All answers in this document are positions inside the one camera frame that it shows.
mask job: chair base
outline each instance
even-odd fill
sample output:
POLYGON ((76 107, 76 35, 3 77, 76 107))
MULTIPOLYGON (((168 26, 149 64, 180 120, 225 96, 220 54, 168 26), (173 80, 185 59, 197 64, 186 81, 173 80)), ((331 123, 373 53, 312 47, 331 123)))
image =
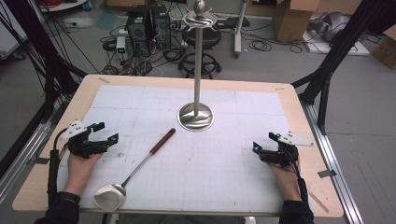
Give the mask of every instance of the chair base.
MULTIPOLYGON (((178 70, 184 70, 187 72, 186 78, 194 76, 195 73, 195 53, 190 53, 183 57, 183 59, 178 63, 178 70)), ((216 59, 207 53, 202 54, 201 63, 201 76, 208 75, 210 79, 213 79, 212 72, 221 72, 222 67, 216 61, 216 59)))

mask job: metal ladle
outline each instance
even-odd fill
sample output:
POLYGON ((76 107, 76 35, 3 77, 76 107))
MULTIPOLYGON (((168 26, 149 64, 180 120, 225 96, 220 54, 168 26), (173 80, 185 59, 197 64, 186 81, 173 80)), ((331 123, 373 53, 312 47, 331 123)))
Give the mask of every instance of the metal ladle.
POLYGON ((140 162, 140 164, 134 169, 134 171, 125 179, 122 184, 112 184, 106 185, 101 189, 97 190, 93 195, 93 200, 95 203, 107 212, 113 212, 120 205, 125 202, 126 198, 126 190, 125 186, 128 183, 129 179, 137 172, 137 170, 143 165, 143 163, 154 153, 161 148, 161 146, 175 133, 175 129, 172 128, 158 143, 155 145, 152 150, 149 152, 147 157, 140 162))

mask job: computer tower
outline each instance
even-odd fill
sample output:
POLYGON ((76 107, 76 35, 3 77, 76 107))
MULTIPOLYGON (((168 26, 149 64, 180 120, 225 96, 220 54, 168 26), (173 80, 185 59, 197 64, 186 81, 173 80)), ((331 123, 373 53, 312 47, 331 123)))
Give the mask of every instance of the computer tower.
POLYGON ((152 18, 154 21, 154 34, 157 46, 162 49, 171 47, 170 18, 165 4, 154 4, 151 7, 152 18))
POLYGON ((127 15, 126 27, 134 56, 149 56, 149 46, 154 37, 149 6, 132 6, 127 15))

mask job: metal stand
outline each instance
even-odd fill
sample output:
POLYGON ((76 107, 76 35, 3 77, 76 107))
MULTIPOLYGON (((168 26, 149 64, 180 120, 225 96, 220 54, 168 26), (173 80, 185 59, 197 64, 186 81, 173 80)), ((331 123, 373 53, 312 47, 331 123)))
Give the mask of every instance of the metal stand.
POLYGON ((206 12, 205 1, 198 0, 194 4, 194 11, 187 13, 183 19, 195 32, 195 72, 194 72, 194 103, 181 107, 177 113, 178 123, 186 130, 193 132, 204 131, 212 126, 215 117, 209 106, 200 104, 202 41, 204 28, 212 28, 216 17, 206 12))
POLYGON ((239 58, 239 54, 241 54, 241 29, 242 29, 242 21, 244 20, 245 10, 247 8, 248 0, 242 0, 241 11, 239 12, 239 20, 238 26, 235 30, 235 41, 234 41, 234 52, 235 58, 239 58))
POLYGON ((332 75, 358 41, 364 29, 388 1, 390 0, 363 0, 320 67, 314 73, 291 83, 294 88, 309 83, 305 91, 299 95, 300 100, 307 105, 313 105, 315 98, 321 92, 318 126, 322 134, 326 134, 326 109, 332 75))

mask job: sleeve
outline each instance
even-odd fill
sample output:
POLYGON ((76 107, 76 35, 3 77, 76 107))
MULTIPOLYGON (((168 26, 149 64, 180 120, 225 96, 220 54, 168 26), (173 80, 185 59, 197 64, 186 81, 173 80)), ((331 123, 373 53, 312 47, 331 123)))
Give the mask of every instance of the sleeve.
POLYGON ((314 214, 307 202, 285 201, 279 224, 313 224, 314 214))
POLYGON ((79 205, 75 202, 55 198, 46 215, 35 221, 35 224, 78 224, 79 205))

